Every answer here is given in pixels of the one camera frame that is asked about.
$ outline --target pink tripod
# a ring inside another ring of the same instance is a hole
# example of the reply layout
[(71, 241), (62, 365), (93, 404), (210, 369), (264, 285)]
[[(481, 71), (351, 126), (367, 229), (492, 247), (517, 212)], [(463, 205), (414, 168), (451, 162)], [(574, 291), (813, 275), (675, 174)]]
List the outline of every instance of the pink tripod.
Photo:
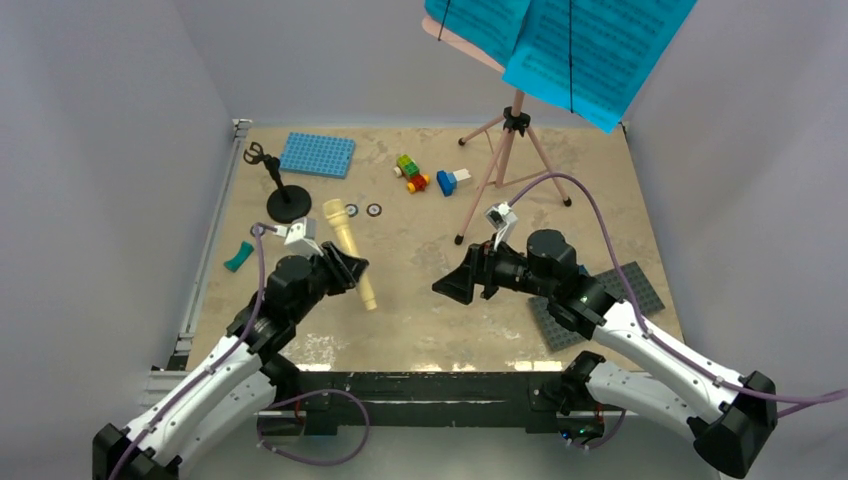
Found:
[[(504, 108), (503, 113), (493, 118), (492, 121), (459, 139), (459, 144), (465, 145), (469, 140), (494, 127), (499, 122), (504, 122), (500, 141), (498, 141), (495, 151), (492, 152), (492, 159), (486, 167), (486, 174), (483, 177), (483, 181), (477, 185), (477, 191), (474, 194), (474, 202), (472, 202), (471, 207), (468, 209), (468, 213), (465, 214), (465, 219), (462, 221), (462, 227), (456, 235), (456, 238), (454, 238), (454, 243), (457, 245), (461, 244), (465, 239), (465, 232), (468, 230), (468, 225), (471, 223), (471, 217), (474, 216), (474, 212), (477, 210), (477, 205), (480, 203), (480, 198), (483, 197), (483, 191), (487, 186), (494, 184), (496, 188), (505, 187), (523, 180), (538, 177), (546, 172), (554, 172), (551, 160), (542, 149), (542, 144), (539, 143), (539, 137), (536, 136), (536, 132), (533, 131), (533, 127), (530, 126), (530, 115), (521, 112), (521, 106), (523, 103), (524, 92), (516, 90), (515, 98), (512, 101), (511, 107)], [(527, 136), (530, 137), (530, 141), (533, 142), (533, 146), (536, 147), (536, 152), (539, 153), (539, 158), (542, 159), (542, 163), (545, 164), (545, 170), (504, 183), (503, 180), (504, 175), (506, 174), (506, 165), (509, 162), (509, 152), (512, 150), (513, 141), (515, 141), (515, 132), (518, 132), (523, 137), (525, 131), (527, 132)], [(497, 179), (494, 182), (490, 182), (489, 179), (491, 178), (496, 165), (498, 167)], [(560, 184), (558, 178), (554, 178), (553, 180), (557, 190), (559, 190), (559, 194), (562, 196), (562, 203), (565, 204), (566, 207), (570, 207), (571, 198), (568, 196), (568, 193), (566, 193), (565, 188), (563, 188), (562, 184)]]

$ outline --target gray lego baseplate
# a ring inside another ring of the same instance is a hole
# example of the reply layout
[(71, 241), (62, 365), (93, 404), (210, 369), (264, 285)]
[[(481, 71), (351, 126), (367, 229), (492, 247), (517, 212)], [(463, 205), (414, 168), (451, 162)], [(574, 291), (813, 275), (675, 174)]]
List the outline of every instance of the gray lego baseplate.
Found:
[[(627, 281), (630, 282), (633, 293), (636, 294), (636, 300), (639, 302), (643, 314), (650, 315), (665, 308), (654, 287), (651, 286), (648, 278), (645, 277), (645, 273), (636, 262), (623, 265), (621, 269), (624, 271)], [(624, 287), (621, 285), (621, 280), (618, 278), (615, 270), (609, 270), (595, 275), (595, 278), (616, 298), (621, 299), (625, 297)], [(569, 332), (556, 323), (554, 317), (548, 313), (547, 298), (531, 297), (527, 300), (527, 303), (551, 352), (559, 352), (560, 350), (585, 341), (580, 334)]]
[(551, 352), (564, 350), (567, 347), (586, 340), (579, 333), (569, 332), (556, 323), (554, 317), (548, 313), (547, 298), (530, 297), (527, 300), (527, 304), (530, 305), (533, 318), (536, 319), (536, 324), (539, 325), (539, 330), (542, 332), (542, 336), (545, 337), (545, 343), (548, 344), (548, 349)]
[[(639, 302), (639, 308), (642, 310), (643, 315), (650, 315), (665, 308), (665, 305), (660, 300), (659, 295), (657, 295), (656, 290), (654, 290), (654, 287), (648, 281), (648, 277), (645, 276), (645, 272), (642, 271), (638, 263), (630, 262), (622, 265), (621, 269), (624, 270), (624, 276), (627, 277), (633, 293), (636, 294), (636, 301)], [(595, 278), (603, 283), (607, 291), (613, 294), (615, 298), (622, 299), (627, 296), (624, 286), (621, 284), (621, 279), (618, 278), (615, 270), (608, 270), (595, 275)]]

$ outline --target black stand clamp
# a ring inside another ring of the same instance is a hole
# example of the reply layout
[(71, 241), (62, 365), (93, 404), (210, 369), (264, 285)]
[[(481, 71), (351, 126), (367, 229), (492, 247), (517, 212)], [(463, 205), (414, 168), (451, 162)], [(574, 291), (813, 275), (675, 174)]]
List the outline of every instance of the black stand clamp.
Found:
[(504, 130), (507, 131), (516, 131), (522, 137), (524, 136), (524, 131), (527, 130), (527, 127), (530, 126), (530, 115), (521, 112), (518, 116), (514, 116), (512, 114), (512, 106), (504, 108)]
[(303, 187), (297, 185), (283, 185), (280, 176), (280, 159), (265, 153), (265, 150), (257, 142), (250, 144), (244, 150), (242, 156), (250, 165), (265, 164), (271, 179), (277, 184), (277, 190), (271, 193), (265, 206), (268, 215), (279, 223), (292, 223), (298, 218), (305, 217), (312, 208), (312, 197)]

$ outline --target black round base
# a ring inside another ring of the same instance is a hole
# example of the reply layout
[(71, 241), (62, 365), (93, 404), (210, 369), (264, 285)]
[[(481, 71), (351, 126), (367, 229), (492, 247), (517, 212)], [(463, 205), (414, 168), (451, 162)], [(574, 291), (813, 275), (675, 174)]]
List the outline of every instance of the black round base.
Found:
[(305, 217), (312, 208), (312, 197), (303, 187), (297, 185), (286, 185), (283, 187), (288, 194), (289, 202), (283, 201), (279, 190), (268, 197), (265, 206), (268, 215), (279, 223), (292, 223), (298, 218)]

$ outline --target teal object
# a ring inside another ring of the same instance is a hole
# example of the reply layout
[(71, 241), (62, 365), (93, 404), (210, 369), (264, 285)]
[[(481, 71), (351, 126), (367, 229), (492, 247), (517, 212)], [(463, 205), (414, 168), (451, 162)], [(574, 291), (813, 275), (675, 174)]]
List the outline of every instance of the teal object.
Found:
[(610, 133), (694, 6), (533, 0), (503, 80)]
[(425, 0), (424, 9), (445, 28), (468, 40), (501, 65), (515, 49), (530, 0)]
[(231, 272), (235, 272), (239, 268), (241, 268), (242, 264), (250, 254), (253, 253), (253, 245), (247, 242), (241, 242), (241, 247), (239, 247), (239, 251), (235, 257), (224, 262), (224, 268)]

